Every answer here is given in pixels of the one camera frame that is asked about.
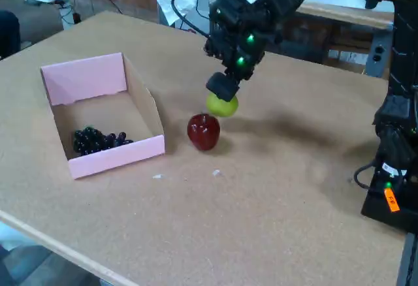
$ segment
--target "green apple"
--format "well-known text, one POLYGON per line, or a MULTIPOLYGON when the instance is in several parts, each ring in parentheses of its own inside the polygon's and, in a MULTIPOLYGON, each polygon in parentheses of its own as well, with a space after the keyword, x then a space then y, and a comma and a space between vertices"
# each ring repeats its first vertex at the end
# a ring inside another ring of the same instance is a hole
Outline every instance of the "green apple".
POLYGON ((219 99, 215 93, 210 92, 206 98, 206 108, 210 113, 221 118, 228 118, 234 115, 238 108, 236 96, 229 102, 219 99))

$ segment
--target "orange tag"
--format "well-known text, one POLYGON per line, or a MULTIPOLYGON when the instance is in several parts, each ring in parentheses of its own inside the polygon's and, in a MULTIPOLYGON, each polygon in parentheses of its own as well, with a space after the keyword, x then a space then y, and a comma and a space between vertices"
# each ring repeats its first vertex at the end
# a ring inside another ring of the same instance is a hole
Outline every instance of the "orange tag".
POLYGON ((400 211, 399 205, 396 201, 396 198, 394 197, 394 193, 391 188, 385 189, 385 197, 387 200, 387 204, 389 205, 389 208, 391 209, 391 212, 400 211))

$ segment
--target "apple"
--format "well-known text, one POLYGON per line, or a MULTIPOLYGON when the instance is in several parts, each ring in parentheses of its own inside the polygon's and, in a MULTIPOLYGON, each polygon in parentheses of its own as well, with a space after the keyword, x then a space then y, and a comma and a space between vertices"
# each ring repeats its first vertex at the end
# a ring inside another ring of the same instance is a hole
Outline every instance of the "apple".
POLYGON ((206 98, 206 108, 210 113, 221 118, 232 116, 238 108, 236 96, 229 102, 219 99, 215 93, 210 92, 206 98))
POLYGON ((217 119, 205 113, 194 115, 187 124, 187 135, 200 151, 208 151, 216 146, 220 132, 217 119))

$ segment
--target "green led light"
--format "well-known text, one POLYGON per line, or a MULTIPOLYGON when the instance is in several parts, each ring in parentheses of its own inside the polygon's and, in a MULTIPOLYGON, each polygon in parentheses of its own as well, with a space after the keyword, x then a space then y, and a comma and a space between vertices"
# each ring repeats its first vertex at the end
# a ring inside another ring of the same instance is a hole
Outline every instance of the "green led light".
POLYGON ((253 43, 254 42, 254 35, 249 35, 247 38, 247 42, 248 43, 253 43))
POLYGON ((246 62, 246 60, 243 57, 240 57, 237 61, 236 64, 238 64, 239 66, 244 65, 244 63, 246 62))

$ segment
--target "pink cardboard box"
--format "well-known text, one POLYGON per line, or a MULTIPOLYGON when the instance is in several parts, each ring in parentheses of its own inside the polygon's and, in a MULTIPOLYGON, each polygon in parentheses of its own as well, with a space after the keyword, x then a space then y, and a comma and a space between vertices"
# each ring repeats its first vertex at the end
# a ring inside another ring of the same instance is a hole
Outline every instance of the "pink cardboard box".
POLYGON ((155 101, 123 54, 45 66, 41 73, 74 179, 165 152, 155 101), (134 142, 79 156, 73 134, 86 126, 106 135, 124 131, 134 142))

